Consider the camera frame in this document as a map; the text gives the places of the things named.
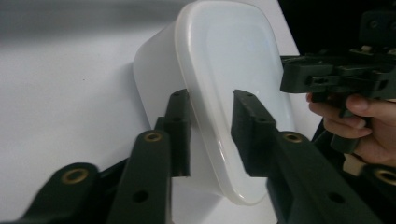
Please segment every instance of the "white plastic part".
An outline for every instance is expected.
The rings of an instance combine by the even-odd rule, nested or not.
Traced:
[[[191,177],[180,181],[215,192],[219,183],[222,194],[238,204],[255,204],[266,195],[266,179],[246,174],[231,137],[234,90],[255,94],[279,130],[294,131],[289,96],[279,90],[275,37],[259,9],[224,1],[187,5],[137,52],[134,75],[151,126],[170,94],[186,88],[190,93]]]

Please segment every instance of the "finger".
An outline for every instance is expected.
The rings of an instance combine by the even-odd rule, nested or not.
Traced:
[[[311,103],[309,104],[309,109],[323,118],[332,119],[334,122],[347,125],[351,128],[362,129],[366,126],[366,121],[356,116],[340,118],[338,116],[340,110],[325,103]]]
[[[396,104],[391,101],[366,99],[358,94],[346,99],[347,109],[362,117],[375,117],[382,122],[396,126]]]
[[[369,128],[357,129],[345,125],[344,123],[336,122],[333,119],[324,118],[323,126],[327,131],[344,138],[361,138],[372,133],[372,130]]]

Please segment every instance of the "black bracket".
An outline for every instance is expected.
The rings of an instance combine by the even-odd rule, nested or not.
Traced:
[[[304,136],[278,132],[256,96],[234,91],[233,140],[247,173],[268,177],[279,223],[394,223],[396,169],[341,174]]]

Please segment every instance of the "brass insert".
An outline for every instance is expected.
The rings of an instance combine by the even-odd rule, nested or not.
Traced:
[[[283,137],[292,143],[301,143],[303,141],[300,135],[294,133],[285,133],[283,134]]]
[[[84,168],[69,170],[62,176],[62,182],[67,185],[77,184],[87,178],[89,172]]]
[[[396,186],[396,174],[391,171],[377,169],[375,176],[387,184]]]
[[[148,133],[145,135],[145,140],[147,142],[158,142],[163,139],[163,136],[159,133]]]

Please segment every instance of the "hand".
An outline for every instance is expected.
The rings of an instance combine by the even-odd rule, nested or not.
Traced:
[[[339,118],[339,108],[326,103],[312,103],[307,94],[309,109],[323,117],[325,129],[345,138],[360,138],[354,153],[367,163],[396,167],[396,100],[367,99],[358,94],[346,99],[346,108],[357,115]],[[360,117],[371,118],[370,126]]]

